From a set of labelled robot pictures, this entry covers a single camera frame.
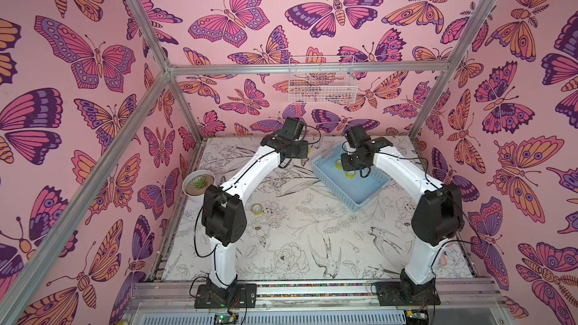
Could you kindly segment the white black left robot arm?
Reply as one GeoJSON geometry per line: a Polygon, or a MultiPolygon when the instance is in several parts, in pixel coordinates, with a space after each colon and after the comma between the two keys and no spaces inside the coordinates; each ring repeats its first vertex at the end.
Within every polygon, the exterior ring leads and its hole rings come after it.
{"type": "Polygon", "coordinates": [[[212,246],[212,268],[206,283],[198,287],[196,308],[252,305],[249,297],[256,293],[256,287],[239,284],[236,270],[236,242],[248,225],[245,205],[269,173],[286,160],[307,158],[308,149],[300,129],[281,129],[266,135],[253,158],[230,180],[207,188],[200,220],[212,246]]]}

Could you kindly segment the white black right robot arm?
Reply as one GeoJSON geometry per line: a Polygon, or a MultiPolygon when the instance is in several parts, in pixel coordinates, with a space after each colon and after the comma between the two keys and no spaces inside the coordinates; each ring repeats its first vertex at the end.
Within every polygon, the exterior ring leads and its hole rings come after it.
{"type": "Polygon", "coordinates": [[[453,242],[464,226],[460,188],[428,176],[386,138],[372,139],[361,128],[348,130],[345,137],[344,171],[379,169],[417,203],[411,218],[415,234],[411,257],[401,270],[398,288],[376,285],[380,304],[439,305],[434,265],[444,245],[453,242]]]}

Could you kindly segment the light blue perforated storage basket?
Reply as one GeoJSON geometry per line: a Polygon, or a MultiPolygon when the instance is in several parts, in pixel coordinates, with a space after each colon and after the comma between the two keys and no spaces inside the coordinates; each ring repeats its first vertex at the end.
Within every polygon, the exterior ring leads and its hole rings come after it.
{"type": "Polygon", "coordinates": [[[337,144],[327,155],[317,156],[312,161],[314,174],[344,205],[357,212],[391,182],[391,178],[379,169],[364,171],[361,177],[356,171],[354,178],[346,177],[346,171],[337,169],[335,162],[346,153],[341,144],[337,144]]]}

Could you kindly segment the white pot with succulent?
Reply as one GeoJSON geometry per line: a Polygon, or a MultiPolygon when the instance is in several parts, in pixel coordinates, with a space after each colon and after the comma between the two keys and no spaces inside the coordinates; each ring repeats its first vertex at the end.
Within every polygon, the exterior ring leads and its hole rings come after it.
{"type": "Polygon", "coordinates": [[[188,202],[202,203],[206,190],[214,183],[215,176],[211,171],[197,170],[185,178],[182,192],[188,202]]]}

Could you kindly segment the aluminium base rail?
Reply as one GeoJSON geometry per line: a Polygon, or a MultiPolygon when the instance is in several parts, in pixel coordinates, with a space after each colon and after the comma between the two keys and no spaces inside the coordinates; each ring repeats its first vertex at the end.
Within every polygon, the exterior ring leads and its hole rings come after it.
{"type": "Polygon", "coordinates": [[[250,281],[230,305],[196,298],[198,284],[136,286],[126,324],[513,324],[492,280],[441,278],[434,301],[387,300],[393,279],[250,281]]]}

